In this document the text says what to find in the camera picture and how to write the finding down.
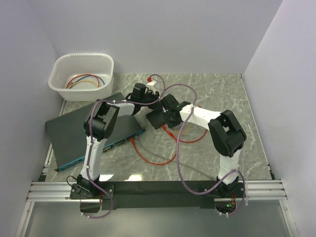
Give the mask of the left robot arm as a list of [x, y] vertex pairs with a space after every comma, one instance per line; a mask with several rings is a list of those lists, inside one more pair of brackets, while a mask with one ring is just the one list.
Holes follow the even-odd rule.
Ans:
[[103, 148], [110, 138], [117, 118], [133, 116], [143, 106], [152, 110], [159, 99], [159, 85], [156, 80], [147, 84], [135, 84], [133, 91], [122, 101], [98, 100], [92, 107], [84, 123], [86, 133], [86, 153], [80, 175], [76, 178], [77, 186], [87, 198], [99, 194], [100, 162]]

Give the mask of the small black switch box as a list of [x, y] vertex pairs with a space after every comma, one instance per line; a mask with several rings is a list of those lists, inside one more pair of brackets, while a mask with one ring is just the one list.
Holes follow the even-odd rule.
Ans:
[[150, 113], [146, 114], [146, 118], [150, 122], [152, 127], [157, 130], [163, 125], [168, 124], [168, 115], [169, 110], [159, 109], [153, 110]]

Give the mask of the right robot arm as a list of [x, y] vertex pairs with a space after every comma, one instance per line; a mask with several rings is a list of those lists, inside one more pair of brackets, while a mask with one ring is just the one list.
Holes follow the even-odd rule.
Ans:
[[[164, 119], [168, 126], [179, 125], [176, 140], [176, 162], [180, 180], [184, 188], [193, 195], [206, 195], [217, 188], [219, 195], [230, 196], [238, 182], [238, 159], [247, 136], [230, 110], [215, 112], [195, 106], [184, 101], [179, 103], [174, 96], [167, 95], [161, 99]], [[196, 192], [189, 188], [183, 179], [179, 165], [179, 146], [182, 130], [186, 123], [198, 125], [210, 132], [214, 148], [220, 155], [218, 182], [209, 190]]]

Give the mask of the large black network switch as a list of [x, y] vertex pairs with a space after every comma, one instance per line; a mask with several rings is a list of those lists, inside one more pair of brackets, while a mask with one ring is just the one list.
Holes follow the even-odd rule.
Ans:
[[[86, 117], [91, 114], [92, 107], [92, 104], [88, 104], [73, 109], [45, 123], [56, 159], [55, 171], [64, 171], [84, 161], [87, 140], [83, 124]], [[134, 116], [119, 117], [103, 151], [106, 152], [144, 132], [145, 129], [140, 126]]]

